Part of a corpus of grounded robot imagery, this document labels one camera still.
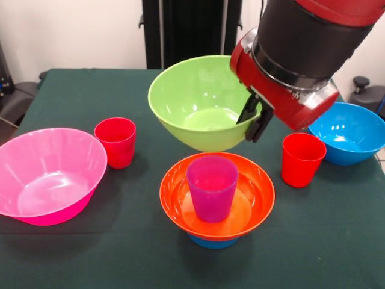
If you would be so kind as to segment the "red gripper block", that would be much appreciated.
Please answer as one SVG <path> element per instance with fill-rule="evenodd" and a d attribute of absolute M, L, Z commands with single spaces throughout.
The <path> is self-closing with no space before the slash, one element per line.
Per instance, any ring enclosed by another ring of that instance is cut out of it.
<path fill-rule="evenodd" d="M 249 30 L 230 58 L 231 71 L 251 93 L 236 124 L 253 120 L 245 134 L 245 139 L 253 143 L 260 139 L 273 116 L 298 131 L 310 126 L 339 96 L 331 81 L 319 89 L 306 91 L 287 87 L 268 75 L 259 67 L 253 52 L 257 31 L 256 27 Z"/>

